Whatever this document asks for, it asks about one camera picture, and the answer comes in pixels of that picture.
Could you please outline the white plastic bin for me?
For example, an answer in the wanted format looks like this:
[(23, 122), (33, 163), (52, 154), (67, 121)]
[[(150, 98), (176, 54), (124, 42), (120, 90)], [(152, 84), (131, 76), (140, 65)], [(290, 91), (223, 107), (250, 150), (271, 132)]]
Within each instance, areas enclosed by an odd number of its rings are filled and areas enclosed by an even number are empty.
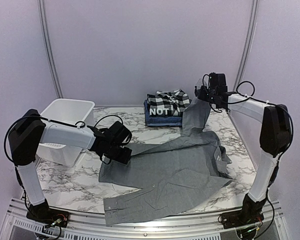
[(41, 112), (46, 125), (36, 154), (45, 160), (73, 167), (82, 150), (93, 143), (88, 128), (95, 125), (93, 108), (88, 100), (59, 98)]

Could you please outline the grey long sleeve shirt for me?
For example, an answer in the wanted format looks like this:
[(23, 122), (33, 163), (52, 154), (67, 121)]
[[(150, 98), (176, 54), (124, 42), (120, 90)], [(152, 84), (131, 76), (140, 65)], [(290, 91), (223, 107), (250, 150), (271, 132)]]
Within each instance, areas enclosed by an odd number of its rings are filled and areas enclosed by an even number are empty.
[(105, 222), (148, 222), (193, 209), (231, 182), (226, 149), (205, 125), (211, 107), (194, 99), (185, 109), (180, 136), (161, 144), (131, 143), (128, 164), (103, 164), (101, 183), (136, 188), (105, 198)]

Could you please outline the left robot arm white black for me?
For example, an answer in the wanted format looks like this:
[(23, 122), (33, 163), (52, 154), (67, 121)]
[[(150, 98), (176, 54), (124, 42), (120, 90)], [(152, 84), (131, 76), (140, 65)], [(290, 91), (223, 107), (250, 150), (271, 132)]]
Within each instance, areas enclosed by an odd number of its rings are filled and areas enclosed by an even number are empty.
[(36, 170), (35, 158), (42, 145), (66, 146), (94, 152), (107, 163), (128, 164), (132, 150), (128, 144), (132, 132), (122, 120), (110, 127), (98, 128), (82, 120), (64, 122), (39, 114), (36, 109), (28, 110), (6, 130), (3, 151), (13, 163), (19, 185), (29, 201), (29, 210), (43, 223), (53, 219), (53, 211), (43, 193)]

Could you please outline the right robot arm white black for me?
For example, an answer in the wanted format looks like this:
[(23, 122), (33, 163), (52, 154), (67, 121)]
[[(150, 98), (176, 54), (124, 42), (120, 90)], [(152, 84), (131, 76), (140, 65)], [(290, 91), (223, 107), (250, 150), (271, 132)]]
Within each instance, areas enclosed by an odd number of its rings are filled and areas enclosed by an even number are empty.
[(237, 214), (242, 224), (248, 224), (268, 200), (268, 192), (277, 177), (281, 157), (293, 141), (293, 121), (284, 104), (259, 100), (252, 94), (240, 93), (238, 89), (229, 91), (223, 73), (212, 72), (202, 78), (208, 82), (202, 82), (194, 88), (194, 94), (199, 100), (215, 105), (218, 110), (243, 114), (261, 124), (260, 165), (252, 187), (244, 197), (242, 209)]

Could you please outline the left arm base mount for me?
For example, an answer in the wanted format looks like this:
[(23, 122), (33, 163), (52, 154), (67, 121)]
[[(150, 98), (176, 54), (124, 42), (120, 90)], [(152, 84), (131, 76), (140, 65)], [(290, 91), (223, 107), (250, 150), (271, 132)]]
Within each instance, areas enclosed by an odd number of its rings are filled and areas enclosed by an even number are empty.
[(45, 202), (38, 205), (30, 204), (27, 207), (26, 217), (30, 220), (45, 224), (46, 228), (66, 228), (70, 213), (68, 211), (51, 208), (45, 200)]

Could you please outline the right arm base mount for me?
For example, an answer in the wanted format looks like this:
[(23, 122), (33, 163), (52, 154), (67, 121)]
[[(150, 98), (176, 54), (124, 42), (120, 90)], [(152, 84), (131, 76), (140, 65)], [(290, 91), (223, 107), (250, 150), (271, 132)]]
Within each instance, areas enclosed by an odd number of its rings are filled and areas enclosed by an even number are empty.
[(263, 206), (267, 199), (254, 202), (247, 194), (245, 195), (240, 210), (224, 212), (218, 217), (218, 222), (224, 229), (237, 228), (250, 225), (264, 220)]

